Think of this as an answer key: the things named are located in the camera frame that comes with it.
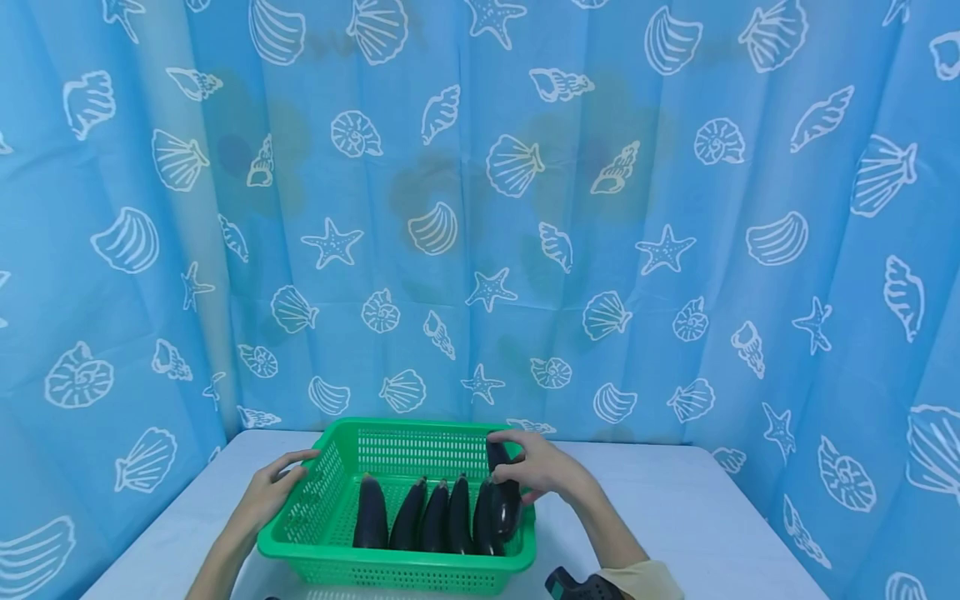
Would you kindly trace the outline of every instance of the shower curtain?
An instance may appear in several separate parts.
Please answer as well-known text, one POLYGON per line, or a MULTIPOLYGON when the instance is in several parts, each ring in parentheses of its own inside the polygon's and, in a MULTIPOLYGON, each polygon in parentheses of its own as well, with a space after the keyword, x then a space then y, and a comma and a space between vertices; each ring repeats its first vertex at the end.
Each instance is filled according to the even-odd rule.
POLYGON ((695 444, 830 597, 960 588, 954 3, 0 23, 0 598, 356 416, 695 444))

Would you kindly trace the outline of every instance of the person's right hand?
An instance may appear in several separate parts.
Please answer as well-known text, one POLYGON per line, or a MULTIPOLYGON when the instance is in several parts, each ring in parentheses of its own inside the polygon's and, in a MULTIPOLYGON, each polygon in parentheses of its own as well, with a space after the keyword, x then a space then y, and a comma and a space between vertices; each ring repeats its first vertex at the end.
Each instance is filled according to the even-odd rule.
POLYGON ((511 479, 530 491, 523 495, 524 504, 533 504, 549 492, 556 492, 564 500, 583 486, 593 481, 587 470, 569 454, 566 454, 539 433, 504 429, 487 436, 490 442, 513 442, 519 444, 520 452, 509 465, 498 465, 493 471, 493 482, 503 483, 511 479))

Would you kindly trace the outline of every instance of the basket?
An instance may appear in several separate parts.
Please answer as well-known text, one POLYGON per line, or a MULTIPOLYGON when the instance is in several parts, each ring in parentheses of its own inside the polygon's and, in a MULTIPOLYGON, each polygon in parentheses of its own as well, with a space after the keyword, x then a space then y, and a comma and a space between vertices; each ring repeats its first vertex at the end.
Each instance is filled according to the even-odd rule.
MULTIPOLYGON (((387 500, 388 524, 410 487, 427 477, 427 494, 460 473, 470 486, 470 518, 480 483, 490 474, 486 435, 501 425, 423 420, 341 419, 314 444, 320 456, 307 461, 307 476, 280 512, 260 531, 257 547, 282 559, 312 585, 418 589, 494 595, 537 555, 535 513, 524 509, 520 529, 504 557, 461 556, 354 548, 360 481, 368 472, 387 500)), ((518 448, 509 448, 516 454, 518 448)))

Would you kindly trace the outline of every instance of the beige sleeve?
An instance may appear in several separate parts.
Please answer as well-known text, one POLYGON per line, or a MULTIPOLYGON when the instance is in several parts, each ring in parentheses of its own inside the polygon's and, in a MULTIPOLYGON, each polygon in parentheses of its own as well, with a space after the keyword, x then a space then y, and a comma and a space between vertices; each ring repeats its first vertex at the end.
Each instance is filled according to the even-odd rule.
POLYGON ((597 573, 634 600, 684 600, 684 593, 666 564, 644 561, 626 568, 604 568, 597 573))

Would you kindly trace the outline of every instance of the table surface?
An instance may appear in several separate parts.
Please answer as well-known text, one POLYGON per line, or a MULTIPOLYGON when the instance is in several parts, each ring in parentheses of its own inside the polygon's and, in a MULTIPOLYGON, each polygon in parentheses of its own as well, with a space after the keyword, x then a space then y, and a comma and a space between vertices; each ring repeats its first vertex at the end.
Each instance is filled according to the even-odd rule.
MULTIPOLYGON (((253 473, 319 434, 245 431, 84 595, 84 600, 183 598, 253 473)), ((813 579, 713 457, 689 446, 558 443, 600 481, 647 552, 665 561, 687 600, 826 600, 813 579)), ((537 502, 537 560, 502 598, 549 598, 547 575, 563 565, 583 581, 598 566, 576 515, 556 494, 537 502)), ((364 600, 453 596, 366 588, 312 588, 282 561, 255 550, 233 600, 364 600)))

